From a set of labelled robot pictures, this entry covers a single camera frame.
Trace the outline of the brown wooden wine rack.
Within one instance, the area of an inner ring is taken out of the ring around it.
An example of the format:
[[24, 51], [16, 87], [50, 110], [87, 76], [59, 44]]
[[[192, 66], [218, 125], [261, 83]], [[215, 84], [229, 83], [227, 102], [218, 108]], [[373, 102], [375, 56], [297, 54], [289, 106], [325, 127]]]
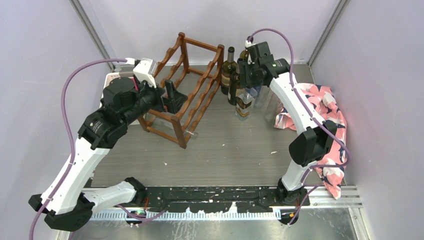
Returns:
[[[199, 70], [190, 66], [188, 45], [193, 45], [214, 53], [214, 58], [207, 64], [206, 70]], [[154, 133], [173, 143], [178, 144], [181, 148], [186, 149], [187, 143], [191, 137], [185, 137], [183, 131], [186, 129], [195, 131], [207, 108], [212, 102], [215, 94], [220, 88], [222, 74], [221, 68], [224, 63], [225, 47], [222, 44], [217, 46], [210, 45], [208, 43], [186, 37], [185, 33], [179, 32], [174, 46], [168, 48], [163, 60], [158, 63], [158, 67], [153, 75], [154, 77], [156, 77], [162, 71], [171, 57], [176, 53], [177, 49], [181, 50], [178, 62], [172, 65], [169, 74], [167, 77], [161, 80], [159, 85], [164, 87], [165, 80], [171, 80], [180, 66], [183, 66], [183, 70], [180, 77], [174, 82], [175, 88], [178, 88], [189, 74], [195, 74], [199, 76], [196, 85], [194, 86], [194, 89], [188, 94], [188, 99], [179, 112], [175, 114], [167, 114], [165, 112], [150, 110], [147, 113], [171, 122], [175, 136], [171, 136], [160, 130], [157, 130], [154, 127], [151, 127], [152, 123], [150, 121], [146, 121], [144, 116], [139, 117], [137, 120], [144, 131]]]

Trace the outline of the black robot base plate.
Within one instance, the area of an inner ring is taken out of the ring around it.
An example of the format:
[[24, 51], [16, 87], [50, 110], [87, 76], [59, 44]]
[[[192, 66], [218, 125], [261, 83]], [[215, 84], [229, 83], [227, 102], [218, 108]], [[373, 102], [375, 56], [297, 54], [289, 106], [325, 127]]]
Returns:
[[143, 191], [143, 199], [123, 203], [152, 212], [226, 213], [231, 206], [237, 213], [270, 213], [273, 207], [297, 207], [307, 190], [301, 188], [287, 196], [275, 186], [155, 186]]

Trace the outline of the clear tapered glass bottle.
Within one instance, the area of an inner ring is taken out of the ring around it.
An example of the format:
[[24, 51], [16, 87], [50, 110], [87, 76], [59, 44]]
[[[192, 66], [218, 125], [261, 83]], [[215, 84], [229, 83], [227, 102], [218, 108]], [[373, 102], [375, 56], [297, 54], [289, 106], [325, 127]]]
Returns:
[[[151, 122], [152, 128], [156, 128], [157, 130], [162, 131], [166, 134], [171, 134], [171, 133], [174, 132], [174, 126], [170, 121], [159, 118], [159, 117], [152, 115], [150, 113], [147, 113], [145, 115], [145, 120], [147, 122]], [[185, 137], [191, 137], [191, 138], [196, 139], [199, 134], [196, 131], [190, 131], [189, 129], [184, 129], [183, 135]]]

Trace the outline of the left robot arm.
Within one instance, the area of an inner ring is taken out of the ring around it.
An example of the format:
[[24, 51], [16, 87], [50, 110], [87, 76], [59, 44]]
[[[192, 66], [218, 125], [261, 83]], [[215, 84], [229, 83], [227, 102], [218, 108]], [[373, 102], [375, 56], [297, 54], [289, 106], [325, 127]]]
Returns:
[[135, 77], [112, 80], [103, 89], [100, 108], [88, 115], [78, 130], [67, 163], [51, 187], [30, 197], [30, 206], [45, 215], [51, 229], [67, 232], [79, 230], [102, 210], [126, 203], [141, 206], [146, 188], [134, 177], [93, 193], [85, 193], [83, 188], [132, 122], [149, 110], [176, 114], [187, 100], [171, 80], [166, 80], [164, 87], [150, 86]]

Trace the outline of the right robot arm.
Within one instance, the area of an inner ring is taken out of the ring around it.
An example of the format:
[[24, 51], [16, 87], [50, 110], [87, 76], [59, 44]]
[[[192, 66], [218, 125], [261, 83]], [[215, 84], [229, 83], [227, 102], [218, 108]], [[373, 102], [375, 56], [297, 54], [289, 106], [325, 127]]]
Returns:
[[315, 111], [296, 82], [290, 64], [284, 58], [274, 59], [266, 41], [246, 40], [245, 50], [248, 57], [239, 62], [241, 87], [269, 87], [296, 128], [297, 137], [288, 148], [291, 162], [275, 190], [279, 202], [288, 206], [303, 192], [306, 172], [330, 152], [337, 127]]

